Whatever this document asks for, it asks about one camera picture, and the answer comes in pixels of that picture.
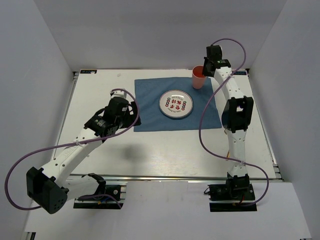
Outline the pink plastic cup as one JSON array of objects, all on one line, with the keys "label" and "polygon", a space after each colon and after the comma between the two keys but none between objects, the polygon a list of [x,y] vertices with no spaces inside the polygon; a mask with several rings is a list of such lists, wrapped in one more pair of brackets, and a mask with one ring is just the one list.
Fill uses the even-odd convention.
[{"label": "pink plastic cup", "polygon": [[203,66],[198,65],[192,69],[192,87],[196,90],[201,89],[207,77],[203,75]]}]

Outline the blue cloth napkin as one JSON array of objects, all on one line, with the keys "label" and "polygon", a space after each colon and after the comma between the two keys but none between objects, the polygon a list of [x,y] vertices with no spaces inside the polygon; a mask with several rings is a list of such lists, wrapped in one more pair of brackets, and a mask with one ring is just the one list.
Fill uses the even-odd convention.
[{"label": "blue cloth napkin", "polygon": [[[192,86],[191,77],[165,77],[136,79],[134,81],[135,98],[139,105],[141,125],[135,132],[185,131],[198,130],[201,115],[208,100],[213,94],[209,78],[200,89]],[[170,90],[180,90],[190,95],[193,108],[189,115],[182,118],[170,118],[162,113],[159,101],[161,96]]]}]

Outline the white plate with red characters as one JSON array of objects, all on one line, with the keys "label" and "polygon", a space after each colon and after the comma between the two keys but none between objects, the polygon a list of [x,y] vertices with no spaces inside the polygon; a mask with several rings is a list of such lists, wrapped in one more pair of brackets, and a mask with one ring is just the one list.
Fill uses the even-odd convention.
[{"label": "white plate with red characters", "polygon": [[171,119],[182,119],[191,114],[194,106],[192,97],[182,90],[168,90],[159,98],[159,109]]}]

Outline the gold knife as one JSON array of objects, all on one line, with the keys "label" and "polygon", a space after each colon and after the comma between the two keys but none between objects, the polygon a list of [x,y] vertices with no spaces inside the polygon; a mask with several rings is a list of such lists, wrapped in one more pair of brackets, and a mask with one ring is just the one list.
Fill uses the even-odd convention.
[{"label": "gold knife", "polygon": [[230,151],[227,152],[227,155],[226,155],[226,161],[229,160],[229,157],[230,157]]}]

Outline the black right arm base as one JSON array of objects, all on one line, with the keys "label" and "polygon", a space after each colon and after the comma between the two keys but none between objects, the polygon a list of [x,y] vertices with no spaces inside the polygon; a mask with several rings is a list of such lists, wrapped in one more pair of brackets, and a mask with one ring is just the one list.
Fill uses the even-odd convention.
[{"label": "black right arm base", "polygon": [[252,184],[248,189],[229,191],[226,184],[210,184],[203,192],[209,196],[209,208],[212,213],[256,212],[257,205]]}]

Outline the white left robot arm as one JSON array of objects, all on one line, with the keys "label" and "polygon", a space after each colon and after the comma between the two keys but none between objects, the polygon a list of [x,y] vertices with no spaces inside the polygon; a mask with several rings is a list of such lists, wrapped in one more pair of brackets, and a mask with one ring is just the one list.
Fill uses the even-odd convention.
[{"label": "white left robot arm", "polygon": [[127,131],[140,125],[139,107],[128,101],[130,93],[116,88],[110,93],[106,107],[98,110],[85,124],[72,143],[66,144],[62,152],[39,169],[32,167],[26,173],[27,194],[49,214],[59,211],[73,199],[112,200],[119,197],[106,193],[106,181],[95,173],[76,179],[73,170],[107,139],[118,136],[118,130]]}]

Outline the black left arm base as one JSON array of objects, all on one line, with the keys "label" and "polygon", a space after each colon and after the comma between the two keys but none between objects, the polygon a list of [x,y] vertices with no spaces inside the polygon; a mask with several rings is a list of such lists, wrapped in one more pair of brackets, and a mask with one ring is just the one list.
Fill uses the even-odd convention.
[{"label": "black left arm base", "polygon": [[74,209],[89,210],[120,210],[125,202],[127,184],[124,182],[107,181],[102,176],[89,173],[81,176],[97,183],[94,193],[82,193],[73,203]]}]

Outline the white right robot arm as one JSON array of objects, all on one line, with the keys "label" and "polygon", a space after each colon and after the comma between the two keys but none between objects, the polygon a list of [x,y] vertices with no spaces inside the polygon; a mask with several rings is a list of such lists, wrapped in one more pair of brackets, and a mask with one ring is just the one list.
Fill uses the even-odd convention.
[{"label": "white right robot arm", "polygon": [[219,45],[206,48],[202,74],[213,77],[222,86],[221,90],[226,100],[221,122],[228,137],[228,157],[236,161],[227,172],[225,192],[229,198],[236,200],[250,184],[245,166],[245,138],[252,119],[254,100],[245,96],[238,87],[231,64],[227,59],[223,59],[222,48]]}]

